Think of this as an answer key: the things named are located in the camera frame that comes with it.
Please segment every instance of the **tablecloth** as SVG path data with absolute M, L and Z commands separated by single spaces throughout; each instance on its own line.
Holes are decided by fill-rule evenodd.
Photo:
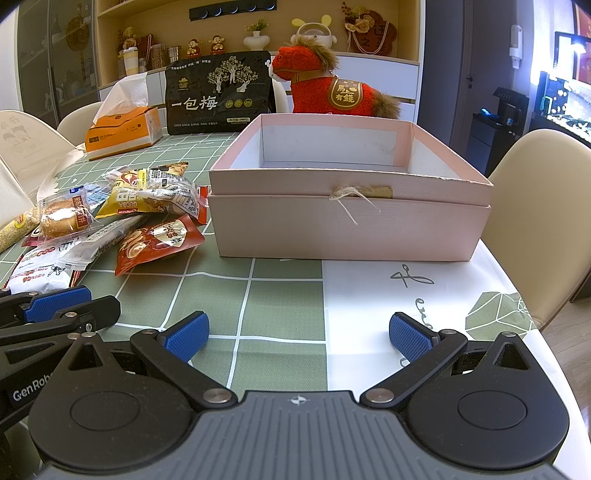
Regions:
M 189 162 L 188 178 L 207 185 L 208 169 L 235 137 L 165 136 L 141 151 L 78 162 L 61 173 L 59 187 L 99 180 L 114 167 L 178 160 Z M 238 396 L 245 390 L 329 389 L 352 390 L 358 398 L 407 364 L 388 339 L 393 312 L 476 340 L 511 330 L 524 339 L 569 410 L 570 429 L 556 467 L 576 480 L 591 478 L 591 444 L 572 391 L 523 300 L 482 242 L 469 262 L 222 258 L 211 220 L 200 230 L 206 238 L 200 247 L 120 277 L 113 275 L 117 246 L 89 267 L 80 283 L 93 298 L 110 294 L 121 302 L 119 322 L 100 332 L 104 340 L 127 339 L 146 327 L 163 330 L 203 310 L 211 334 L 190 363 Z M 0 255 L 5 279 L 21 251 L 15 246 Z

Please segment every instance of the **red plush horse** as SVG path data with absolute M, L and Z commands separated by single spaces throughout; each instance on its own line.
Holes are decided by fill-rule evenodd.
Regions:
M 294 113 L 339 113 L 398 118 L 400 103 L 369 85 L 333 75 L 338 58 L 313 39 L 299 37 L 281 47 L 269 65 L 269 75 L 291 82 Z

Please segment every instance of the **plush horse mane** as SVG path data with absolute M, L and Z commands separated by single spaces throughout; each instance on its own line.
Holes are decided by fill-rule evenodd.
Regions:
M 334 70 L 339 65 L 339 59 L 337 58 L 335 53 L 329 48 L 320 45 L 313 38 L 298 36 L 295 42 L 291 44 L 291 46 L 300 46 L 311 50 L 312 53 L 320 59 L 320 65 L 322 66 L 322 70 L 326 72 Z

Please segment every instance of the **snack package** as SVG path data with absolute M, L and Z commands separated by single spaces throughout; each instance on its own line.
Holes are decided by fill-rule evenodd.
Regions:
M 97 183 L 87 183 L 84 185 L 84 189 L 86 190 L 88 208 L 91 212 L 104 203 L 111 193 L 111 188 L 108 185 L 99 185 Z
M 29 236 L 22 241 L 21 247 L 37 247 L 46 241 L 47 238 L 41 235 L 41 225 L 37 225 Z
M 19 241 L 26 234 L 39 225 L 39 208 L 33 207 L 0 230 L 0 252 L 4 252 L 14 242 Z
M 182 161 L 178 163 L 171 163 L 167 165 L 160 165 L 158 167 L 151 167 L 150 170 L 159 170 L 172 175 L 182 176 L 187 170 L 189 162 Z M 118 167 L 114 170 L 103 173 L 102 177 L 112 184 L 114 187 L 127 187 L 136 189 L 138 187 L 139 170 L 134 170 L 131 167 Z
M 49 293 L 68 288 L 72 280 L 72 270 L 57 266 L 57 261 L 70 248 L 84 240 L 78 236 L 64 240 L 56 240 L 31 250 L 23 255 L 13 270 L 7 286 L 12 293 L 36 291 Z
M 142 225 L 146 218 L 147 215 L 134 215 L 111 222 L 69 249 L 56 265 L 73 270 L 85 270 L 102 252 Z
M 95 222 L 83 186 L 43 199 L 39 202 L 39 211 L 41 234 L 49 239 L 76 236 Z
M 125 237 L 119 249 L 115 276 L 140 263 L 197 247 L 204 241 L 205 237 L 197 230 L 189 215 L 133 231 Z
M 201 225 L 207 222 L 207 187 L 195 187 L 183 177 L 158 170 L 140 171 L 142 189 L 113 187 L 111 195 L 97 213 L 97 218 L 123 213 L 188 213 Z

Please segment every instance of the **red snack bag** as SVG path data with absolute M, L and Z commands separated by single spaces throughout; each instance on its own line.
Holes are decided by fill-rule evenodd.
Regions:
M 123 240 L 115 276 L 132 267 L 201 245 L 205 237 L 188 214 L 158 225 L 131 232 Z

